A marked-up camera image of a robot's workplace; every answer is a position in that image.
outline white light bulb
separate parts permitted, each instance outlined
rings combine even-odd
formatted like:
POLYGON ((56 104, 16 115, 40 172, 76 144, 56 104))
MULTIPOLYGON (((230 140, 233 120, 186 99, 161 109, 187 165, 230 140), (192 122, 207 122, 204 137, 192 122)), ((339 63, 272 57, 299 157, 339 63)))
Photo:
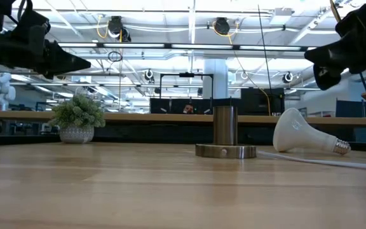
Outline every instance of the white light bulb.
POLYGON ((348 142, 311 127, 295 108, 287 109, 280 116, 274 129, 273 147, 279 152, 293 148, 314 148, 341 155, 351 150, 348 142))

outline table surface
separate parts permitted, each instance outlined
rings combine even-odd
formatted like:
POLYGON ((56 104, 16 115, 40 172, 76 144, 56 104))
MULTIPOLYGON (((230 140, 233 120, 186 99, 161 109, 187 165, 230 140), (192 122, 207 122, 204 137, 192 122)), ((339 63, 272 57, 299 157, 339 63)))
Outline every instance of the table surface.
MULTIPOLYGON (((50 120, 53 118, 51 111, 0 111, 0 118, 11 120, 50 120)), ((105 113, 106 121, 176 121, 176 122, 213 122, 212 115, 200 114, 124 114, 124 113, 105 113)), ((239 123, 267 123, 275 124, 279 120, 276 116, 248 116, 239 115, 239 123)), ((354 125, 366 126, 366 118, 306 118, 310 124, 319 125, 354 125)))
MULTIPOLYGON (((366 163, 366 152, 286 154, 366 163)), ((362 229, 366 170, 200 158, 193 145, 0 146, 0 228, 362 229)))

